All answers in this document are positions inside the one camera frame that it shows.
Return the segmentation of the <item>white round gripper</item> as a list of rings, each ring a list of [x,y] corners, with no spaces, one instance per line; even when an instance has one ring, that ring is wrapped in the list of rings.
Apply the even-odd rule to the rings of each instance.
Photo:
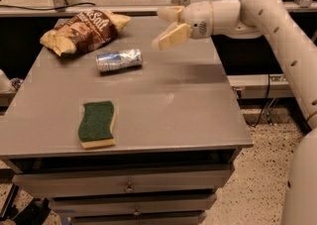
[[[185,8],[184,6],[158,7],[157,14],[161,19],[172,24],[152,41],[154,50],[166,50],[185,43],[189,38],[199,40],[212,35],[213,10],[209,2],[196,2]]]

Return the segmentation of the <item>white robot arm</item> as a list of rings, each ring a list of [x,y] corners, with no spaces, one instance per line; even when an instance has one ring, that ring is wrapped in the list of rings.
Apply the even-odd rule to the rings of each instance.
[[[282,0],[221,0],[157,9],[169,22],[152,42],[166,50],[189,39],[265,37],[311,131],[294,152],[281,225],[317,225],[317,47]]]

